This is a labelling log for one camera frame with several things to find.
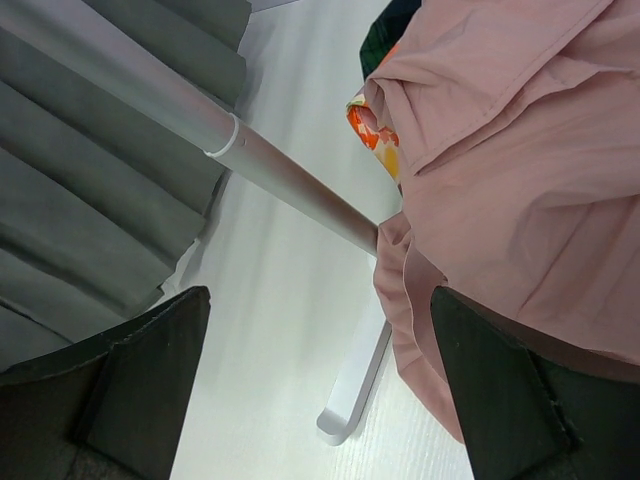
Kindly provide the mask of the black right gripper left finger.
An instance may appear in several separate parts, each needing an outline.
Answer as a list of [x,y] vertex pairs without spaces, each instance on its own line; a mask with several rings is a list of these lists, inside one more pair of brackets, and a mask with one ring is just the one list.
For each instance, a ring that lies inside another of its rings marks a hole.
[[210,314],[191,287],[1,374],[4,479],[167,479]]

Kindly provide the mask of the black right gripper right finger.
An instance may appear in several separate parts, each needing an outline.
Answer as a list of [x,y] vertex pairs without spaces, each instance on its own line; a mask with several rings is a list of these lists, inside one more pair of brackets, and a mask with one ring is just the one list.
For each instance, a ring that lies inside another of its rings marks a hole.
[[431,316],[475,478],[638,478],[638,366],[446,287]]

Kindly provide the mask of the pink pleated skirt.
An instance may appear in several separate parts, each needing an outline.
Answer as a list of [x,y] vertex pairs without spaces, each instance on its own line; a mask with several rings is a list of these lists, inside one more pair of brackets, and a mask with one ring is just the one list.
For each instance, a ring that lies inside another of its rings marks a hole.
[[374,285],[401,378],[454,439],[439,286],[638,362],[637,2],[425,1],[364,96],[403,200]]

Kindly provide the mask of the orange floral skirt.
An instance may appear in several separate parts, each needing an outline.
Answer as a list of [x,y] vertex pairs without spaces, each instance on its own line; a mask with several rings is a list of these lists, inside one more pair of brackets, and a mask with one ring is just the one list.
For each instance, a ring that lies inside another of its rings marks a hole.
[[392,129],[378,125],[366,100],[364,88],[347,103],[346,119],[361,143],[373,153],[395,184],[400,186],[399,138]]

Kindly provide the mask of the dark green plaid skirt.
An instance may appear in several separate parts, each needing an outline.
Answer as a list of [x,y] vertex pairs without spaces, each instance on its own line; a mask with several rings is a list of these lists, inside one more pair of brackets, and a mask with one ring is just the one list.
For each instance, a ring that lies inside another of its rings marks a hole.
[[421,0],[392,0],[374,20],[359,49],[364,80],[380,66],[403,36],[421,5]]

